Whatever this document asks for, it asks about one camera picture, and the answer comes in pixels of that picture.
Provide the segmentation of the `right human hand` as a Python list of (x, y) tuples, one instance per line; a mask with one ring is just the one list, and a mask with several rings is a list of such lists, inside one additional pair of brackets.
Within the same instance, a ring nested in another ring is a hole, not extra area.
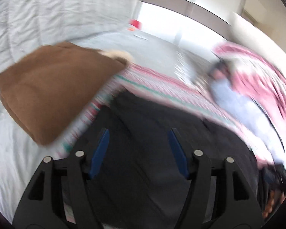
[(268, 219), (270, 214), (278, 207), (286, 198), (286, 194), (280, 190), (271, 190), (268, 201), (262, 212), (263, 219)]

